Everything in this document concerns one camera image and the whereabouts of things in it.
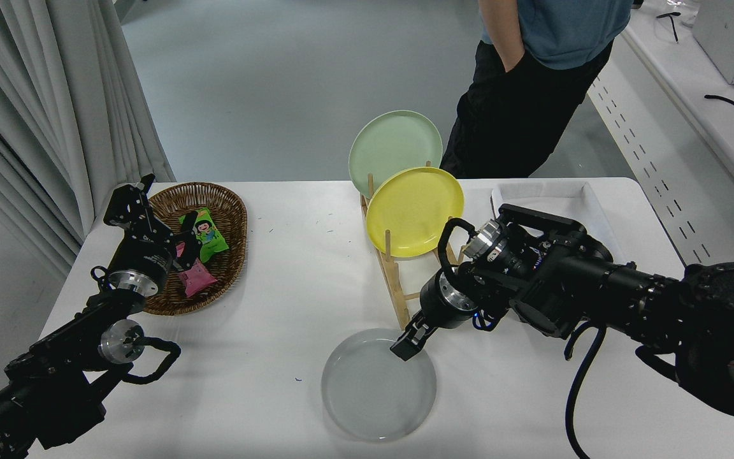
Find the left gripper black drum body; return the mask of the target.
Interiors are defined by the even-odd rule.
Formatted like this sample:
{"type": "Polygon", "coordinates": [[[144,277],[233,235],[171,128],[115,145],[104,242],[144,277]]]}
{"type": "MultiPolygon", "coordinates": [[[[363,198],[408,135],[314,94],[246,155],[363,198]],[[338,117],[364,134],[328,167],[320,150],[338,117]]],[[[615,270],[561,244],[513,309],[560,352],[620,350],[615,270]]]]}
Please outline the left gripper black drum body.
{"type": "Polygon", "coordinates": [[[108,285],[135,293],[159,293],[165,288],[174,258],[171,235],[151,239],[126,231],[108,265],[108,285]]]}

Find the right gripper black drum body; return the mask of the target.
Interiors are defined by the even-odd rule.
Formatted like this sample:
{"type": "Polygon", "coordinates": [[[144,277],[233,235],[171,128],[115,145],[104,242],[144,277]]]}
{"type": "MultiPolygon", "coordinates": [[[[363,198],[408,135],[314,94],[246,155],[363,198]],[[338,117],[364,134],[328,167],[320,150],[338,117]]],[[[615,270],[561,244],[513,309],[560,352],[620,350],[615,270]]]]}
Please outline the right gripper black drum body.
{"type": "Polygon", "coordinates": [[[438,271],[420,290],[419,304],[428,326],[454,329],[471,319],[477,305],[452,287],[443,271],[438,271]]]}

